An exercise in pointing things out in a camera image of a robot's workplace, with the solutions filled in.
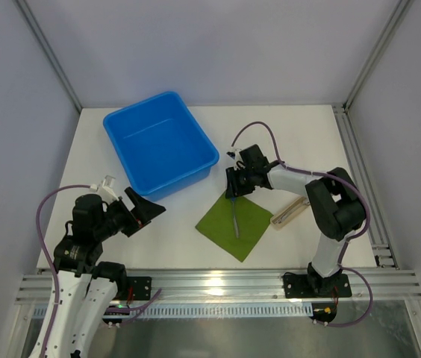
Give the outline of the silver table knife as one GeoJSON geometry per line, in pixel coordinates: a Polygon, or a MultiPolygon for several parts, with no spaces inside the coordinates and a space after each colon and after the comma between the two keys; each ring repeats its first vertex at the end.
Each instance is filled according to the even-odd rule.
{"type": "Polygon", "coordinates": [[[273,223],[274,224],[281,224],[281,223],[285,222],[286,220],[288,220],[289,218],[291,218],[292,215],[301,212],[302,209],[304,209],[305,207],[306,207],[305,204],[298,204],[296,206],[289,207],[282,214],[280,214],[279,216],[276,216],[275,219],[273,220],[273,223]]]}

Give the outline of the silver fork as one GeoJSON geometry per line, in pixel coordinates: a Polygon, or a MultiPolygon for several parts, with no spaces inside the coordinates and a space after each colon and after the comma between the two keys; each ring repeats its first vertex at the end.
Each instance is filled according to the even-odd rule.
{"type": "Polygon", "coordinates": [[[236,198],[231,199],[231,212],[232,212],[232,220],[233,220],[233,226],[234,226],[234,235],[237,239],[240,238],[240,230],[238,226],[237,221],[237,211],[236,211],[236,198]]]}

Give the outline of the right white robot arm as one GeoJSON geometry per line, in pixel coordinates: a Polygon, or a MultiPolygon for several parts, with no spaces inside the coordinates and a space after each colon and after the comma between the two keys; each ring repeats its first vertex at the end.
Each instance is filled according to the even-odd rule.
{"type": "Polygon", "coordinates": [[[256,188],[291,192],[306,199],[320,231],[314,258],[306,274],[284,275],[288,298],[330,298],[344,286],[342,260],[350,237],[367,220],[363,200],[345,169],[337,167],[323,175],[305,174],[270,162],[258,145],[229,151],[234,161],[225,170],[225,197],[235,199],[256,188]]]}

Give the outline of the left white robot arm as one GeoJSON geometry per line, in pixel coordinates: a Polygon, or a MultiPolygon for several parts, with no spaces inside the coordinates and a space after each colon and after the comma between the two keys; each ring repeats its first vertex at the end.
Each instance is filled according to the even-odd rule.
{"type": "Polygon", "coordinates": [[[54,252],[43,252],[52,293],[32,357],[87,357],[111,301],[129,289],[123,264],[100,261],[103,242],[118,233],[132,236],[166,210],[130,187],[132,209],[108,185],[88,189],[75,200],[54,252]]]}

